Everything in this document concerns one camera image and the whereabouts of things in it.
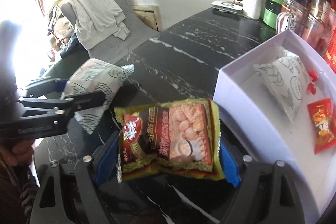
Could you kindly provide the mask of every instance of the gray chair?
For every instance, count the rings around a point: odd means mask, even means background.
[[[114,1],[120,6],[126,16],[124,23],[131,31],[130,35],[125,41],[111,35],[88,51],[91,58],[97,58],[111,64],[116,63],[149,38],[159,34],[159,32],[142,23],[142,21],[133,12],[127,0]],[[72,9],[72,6],[69,3],[63,4],[61,11],[75,29],[77,17]]]

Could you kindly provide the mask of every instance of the white sachet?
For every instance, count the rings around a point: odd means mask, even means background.
[[[275,47],[277,52],[281,52],[275,61],[269,64],[255,64],[253,68],[263,78],[269,92],[293,122],[307,91],[310,77],[298,55],[282,46]]]
[[[75,113],[75,119],[92,134],[103,113],[107,110],[122,83],[134,72],[134,65],[118,67],[104,61],[91,58],[86,61],[68,80],[61,99],[78,93],[101,90],[105,93],[105,102],[100,107],[81,110]]]

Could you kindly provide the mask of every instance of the blue gripper pad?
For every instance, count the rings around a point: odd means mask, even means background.
[[[242,182],[239,175],[238,165],[231,155],[229,148],[221,140],[220,142],[220,163],[225,174],[225,178],[230,182],[234,187],[238,187]]]
[[[67,84],[68,79],[58,80],[55,83],[54,92],[63,92],[65,85]]]
[[[118,160],[118,144],[119,137],[117,136],[98,164],[97,176],[94,181],[97,187],[107,182],[112,174],[112,171],[115,169],[115,165]]]

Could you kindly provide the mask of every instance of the red candy wrapper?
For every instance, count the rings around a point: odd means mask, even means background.
[[[315,82],[319,79],[317,73],[315,70],[310,70],[307,71],[309,77],[310,77],[310,83],[308,84],[307,89],[313,94],[315,95],[316,93],[316,87],[315,87]]]
[[[317,154],[336,145],[336,107],[334,106],[332,115],[330,98],[311,103],[307,107],[317,131],[314,149],[314,153]]]

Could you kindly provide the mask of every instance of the white device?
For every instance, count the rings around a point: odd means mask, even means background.
[[[215,9],[231,12],[234,14],[241,14],[243,10],[242,6],[239,6],[237,4],[232,4],[230,2],[219,1],[219,0],[215,0],[213,3],[211,3],[211,7]]]

